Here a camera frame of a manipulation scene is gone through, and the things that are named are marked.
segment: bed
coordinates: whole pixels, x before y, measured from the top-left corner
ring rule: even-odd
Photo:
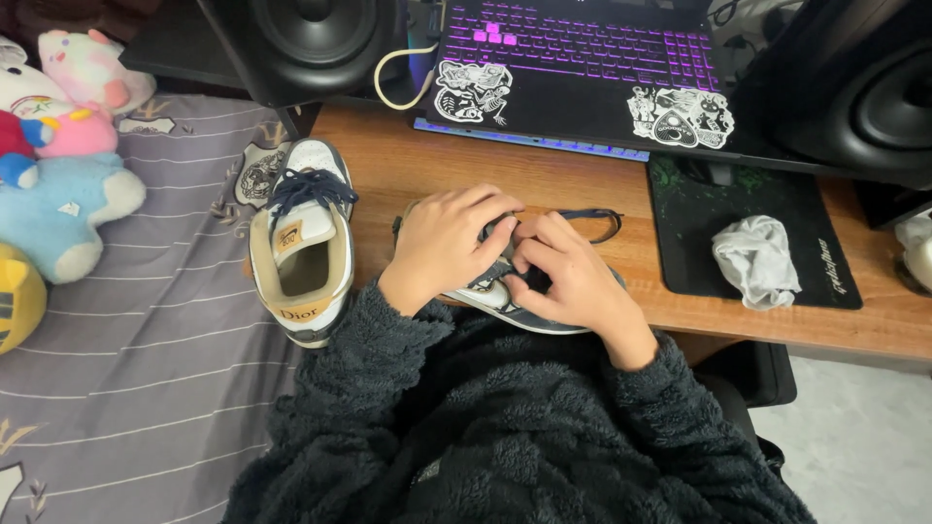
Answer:
[[[116,125],[146,201],[0,355],[2,524],[217,522],[292,384],[299,349],[243,269],[289,146],[274,111],[157,95]]]

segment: speaker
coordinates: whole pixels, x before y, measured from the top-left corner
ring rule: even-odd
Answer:
[[[810,0],[734,98],[792,153],[930,187],[932,1]]]
[[[198,0],[253,99],[274,108],[372,85],[407,49],[407,0]],[[380,79],[407,73],[389,61]]]

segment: hand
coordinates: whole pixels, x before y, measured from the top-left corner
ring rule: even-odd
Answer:
[[[517,219],[501,220],[486,241],[479,233],[520,200],[495,186],[437,193],[418,202],[404,220],[395,257],[378,279],[390,305],[412,316],[440,293],[459,289],[486,272],[511,241]]]
[[[653,360],[657,339],[644,314],[586,239],[559,213],[522,223],[514,231],[512,262],[524,273],[543,270],[553,285],[542,295],[516,275],[504,279],[515,304],[542,318],[581,325],[605,342],[612,365],[633,371]]]

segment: black mouse pad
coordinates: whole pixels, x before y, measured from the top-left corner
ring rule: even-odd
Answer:
[[[864,306],[813,175],[735,166],[716,186],[687,159],[651,155],[648,178],[664,283],[682,295],[741,299],[721,275],[712,237],[766,214],[783,223],[802,291],[794,304],[859,310]]]

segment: sneaker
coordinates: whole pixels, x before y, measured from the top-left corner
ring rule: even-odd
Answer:
[[[409,205],[408,208],[404,211],[404,216],[399,216],[395,219],[393,229],[396,240],[398,238],[398,231],[401,229],[404,219],[407,217],[408,213],[410,213],[411,208],[413,208],[415,204],[417,204],[417,202],[412,202],[412,204]],[[611,218],[613,225],[612,230],[606,236],[598,240],[591,241],[592,243],[602,243],[603,241],[610,239],[611,237],[615,236],[615,234],[617,234],[622,227],[622,216],[613,210],[591,209],[581,211],[561,211],[560,214],[562,214],[568,220],[572,220],[574,218]],[[484,241],[487,239],[488,235],[490,235],[492,230],[495,229],[496,224],[498,224],[500,220],[506,216],[514,216],[514,214],[503,214],[499,218],[489,222],[480,232],[479,241]],[[547,273],[534,266],[531,266],[531,269],[525,274],[518,273],[517,269],[515,269],[514,265],[512,265],[513,254],[514,245],[509,243],[509,245],[505,247],[505,250],[499,256],[498,260],[492,264],[491,268],[479,276],[479,278],[475,279],[465,287],[461,287],[456,291],[444,293],[444,295],[469,306],[473,306],[479,310],[485,311],[490,315],[502,319],[508,324],[516,325],[522,329],[527,329],[527,331],[533,331],[535,333],[545,333],[548,335],[575,335],[592,331],[589,328],[579,325],[561,324],[559,322],[541,318],[540,316],[515,304],[512,301],[512,294],[508,290],[508,285],[505,284],[505,282],[501,279],[505,275],[518,275],[528,283],[528,287],[544,294],[547,293],[547,290],[550,288],[552,282],[550,277],[547,276]],[[624,279],[622,279],[621,275],[619,275],[618,272],[614,269],[609,269],[611,270],[611,274],[615,276],[615,280],[617,280],[618,283],[624,287]]]
[[[353,280],[350,172],[324,140],[292,145],[266,209],[249,228],[256,291],[288,338],[327,345],[349,306]]]

